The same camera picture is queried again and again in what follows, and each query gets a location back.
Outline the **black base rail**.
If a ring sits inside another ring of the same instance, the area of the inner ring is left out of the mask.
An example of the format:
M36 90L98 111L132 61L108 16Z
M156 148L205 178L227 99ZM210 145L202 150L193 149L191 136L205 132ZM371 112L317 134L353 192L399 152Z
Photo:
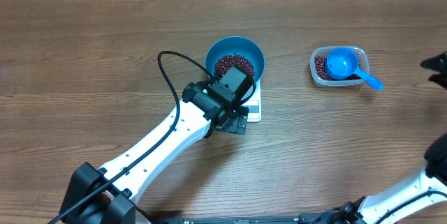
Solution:
M149 221L155 224L312 224L333 223L336 211L324 213L304 213L299 216L261 216L231 218L183 218L180 216L152 216Z

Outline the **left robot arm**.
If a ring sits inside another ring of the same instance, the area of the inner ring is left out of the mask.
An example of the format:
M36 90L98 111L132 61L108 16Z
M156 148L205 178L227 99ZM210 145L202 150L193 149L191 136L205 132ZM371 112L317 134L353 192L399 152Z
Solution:
M99 169L72 175L59 215L63 223L148 223L137 204L153 180L187 147L215 130L243 135L256 90L245 81L210 79L186 86L173 111L141 141Z

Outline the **red adzuki beans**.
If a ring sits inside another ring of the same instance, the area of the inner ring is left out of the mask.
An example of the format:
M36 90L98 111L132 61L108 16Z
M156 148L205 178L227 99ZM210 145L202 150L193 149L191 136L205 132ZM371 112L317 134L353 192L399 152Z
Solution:
M323 80L334 80L334 78L331 78L325 71L325 63L326 57L315 57L314 64L316 74ZM214 66L214 76L225 75L233 66L237 66L238 68L242 69L251 77L254 77L254 75L256 74L252 62L250 62L248 59L240 54L233 53L225 55L217 61L216 65Z

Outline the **blue plastic measuring scoop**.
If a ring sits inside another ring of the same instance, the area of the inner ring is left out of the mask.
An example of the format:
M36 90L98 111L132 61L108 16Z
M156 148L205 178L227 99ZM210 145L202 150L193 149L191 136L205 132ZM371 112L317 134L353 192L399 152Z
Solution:
M325 71L335 80L345 80L351 75L357 75L371 88L384 89L380 80L360 69L357 54L347 47L338 47L329 53L325 62Z

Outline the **white digital kitchen scale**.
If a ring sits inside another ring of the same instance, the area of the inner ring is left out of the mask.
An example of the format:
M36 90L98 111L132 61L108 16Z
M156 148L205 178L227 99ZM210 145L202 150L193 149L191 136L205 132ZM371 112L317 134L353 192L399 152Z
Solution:
M256 82L256 89L253 90L253 88L251 87L248 90L248 92L246 92L243 99L248 98L252 92L253 92L253 95L250 97L250 99L247 102L243 103L242 106L249 108L247 121L249 123L258 123L262 119L261 81L260 80L258 80Z

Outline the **clear plastic food container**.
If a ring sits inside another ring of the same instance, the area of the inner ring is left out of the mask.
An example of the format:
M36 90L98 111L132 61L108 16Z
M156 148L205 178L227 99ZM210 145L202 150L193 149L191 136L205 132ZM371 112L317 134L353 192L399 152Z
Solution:
M369 60L367 58L366 53L359 47L356 46L345 46L351 50L353 50L359 59L359 66L360 69L365 71L366 73L369 73ZM317 56L322 57L328 57L329 53L335 49L338 48L338 46L327 46L327 47L320 47L317 50L315 50L312 55L310 56L309 60L309 68L310 73L312 77L312 81L314 84L318 87L325 87L325 88L339 88L339 87L350 87L350 86L357 86L362 84L364 81L360 78L353 79L349 77L347 80L323 80L316 74L314 59Z

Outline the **blue metal bowl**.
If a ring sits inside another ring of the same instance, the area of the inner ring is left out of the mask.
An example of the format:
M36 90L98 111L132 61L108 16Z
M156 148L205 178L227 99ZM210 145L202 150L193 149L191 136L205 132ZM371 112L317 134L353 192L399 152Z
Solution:
M254 80L259 81L265 71L264 54L254 41L241 36L229 36L213 44L205 57L206 69L213 74L217 61L233 53L243 56L252 63Z

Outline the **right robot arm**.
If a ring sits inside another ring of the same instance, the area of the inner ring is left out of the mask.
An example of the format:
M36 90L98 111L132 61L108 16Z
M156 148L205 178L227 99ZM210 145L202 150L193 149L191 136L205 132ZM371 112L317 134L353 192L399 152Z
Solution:
M347 202L329 215L329 223L396 223L430 205L446 201L446 135L424 154L417 173L386 191Z

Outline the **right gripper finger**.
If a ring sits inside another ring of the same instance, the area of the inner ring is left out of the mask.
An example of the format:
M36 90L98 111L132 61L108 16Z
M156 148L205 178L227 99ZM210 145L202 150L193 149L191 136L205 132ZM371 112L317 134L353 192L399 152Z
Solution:
M447 74L446 73L433 74L429 77L428 80L430 82L438 84L439 86L443 87L444 89L447 89Z
M423 60L420 63L420 66L422 68L434 70L437 72L446 72L446 62L446 52L443 52L438 56Z

